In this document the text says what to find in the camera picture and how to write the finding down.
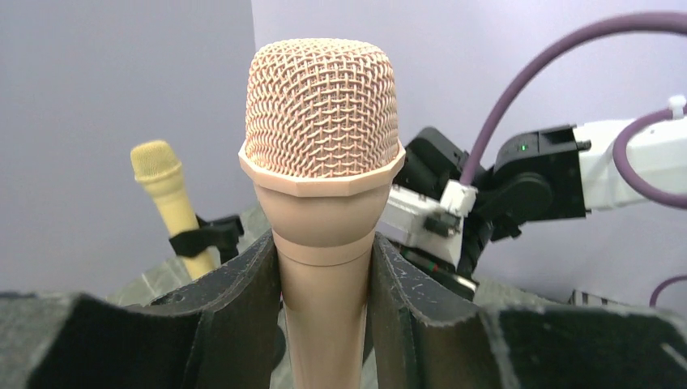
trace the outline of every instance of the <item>beige microphone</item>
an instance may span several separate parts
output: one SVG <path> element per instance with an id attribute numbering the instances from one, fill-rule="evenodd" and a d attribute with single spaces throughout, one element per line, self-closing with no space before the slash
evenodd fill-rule
<path id="1" fill-rule="evenodd" d="M 255 54 L 239 159 L 279 254 L 297 389 L 360 387 L 374 230 L 404 158 L 379 48 L 297 39 Z"/>
<path id="2" fill-rule="evenodd" d="M 153 140 L 131 150 L 134 179 L 152 197 L 167 226 L 169 236 L 198 228 L 184 185 L 184 172 L 174 150 L 164 140 Z M 207 250 L 195 258 L 182 257 L 192 280 L 215 270 L 215 261 Z"/>

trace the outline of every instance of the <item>microphone handle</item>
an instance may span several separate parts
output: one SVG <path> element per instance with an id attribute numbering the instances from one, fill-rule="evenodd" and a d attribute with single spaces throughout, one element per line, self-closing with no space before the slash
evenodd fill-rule
<path id="1" fill-rule="evenodd" d="M 168 196 L 153 198 L 153 201 L 160 216 L 162 216 L 164 225 L 167 226 L 170 237 L 199 227 L 198 219 L 196 219 L 185 188 L 182 187 Z M 215 270 L 215 260 L 208 250 L 204 250 L 194 258 L 180 258 L 192 280 L 197 280 Z"/>

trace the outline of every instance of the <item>microphone grille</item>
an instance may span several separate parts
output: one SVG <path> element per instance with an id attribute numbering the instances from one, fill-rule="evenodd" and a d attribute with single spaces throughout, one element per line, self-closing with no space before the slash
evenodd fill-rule
<path id="1" fill-rule="evenodd" d="M 131 166 L 137 180 L 150 180 L 181 168 L 181 162 L 164 140 L 152 140 L 131 149 Z"/>
<path id="2" fill-rule="evenodd" d="M 250 66 L 245 155 L 293 177 L 348 177 L 399 152 L 394 71 L 378 47 L 293 39 L 262 47 Z"/>

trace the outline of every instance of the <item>white wall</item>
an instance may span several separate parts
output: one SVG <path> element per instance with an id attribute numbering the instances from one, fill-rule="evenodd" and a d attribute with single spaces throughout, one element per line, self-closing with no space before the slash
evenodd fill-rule
<path id="1" fill-rule="evenodd" d="M 0 1 L 0 290 L 105 295 L 172 254 L 138 143 L 170 142 L 201 215 L 252 205 L 254 51 L 250 0 Z"/>
<path id="2" fill-rule="evenodd" d="M 384 49 L 395 67 L 404 142 L 434 125 L 472 147 L 506 85 L 567 32 L 639 10 L 687 11 L 681 0 L 253 0 L 256 45 L 295 37 L 342 37 Z M 567 122 L 633 118 L 687 93 L 687 40 L 622 36 L 598 41 L 549 67 L 518 98 L 483 159 L 511 135 Z M 531 224 L 490 246 L 478 272 L 566 299 L 575 287 L 646 304 L 662 279 L 687 273 L 687 215 L 642 205 L 587 220 Z M 687 285 L 659 302 L 687 312 Z"/>

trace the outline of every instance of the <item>black clip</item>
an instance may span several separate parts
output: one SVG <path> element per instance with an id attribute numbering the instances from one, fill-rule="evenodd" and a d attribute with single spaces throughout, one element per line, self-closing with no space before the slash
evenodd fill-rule
<path id="1" fill-rule="evenodd" d="M 239 215 L 226 216 L 217 220 L 205 221 L 196 215 L 198 228 L 184 231 L 169 238 L 174 253 L 181 257 L 193 258 L 208 247 L 217 247 L 222 264 L 238 255 L 238 240 L 244 234 Z"/>

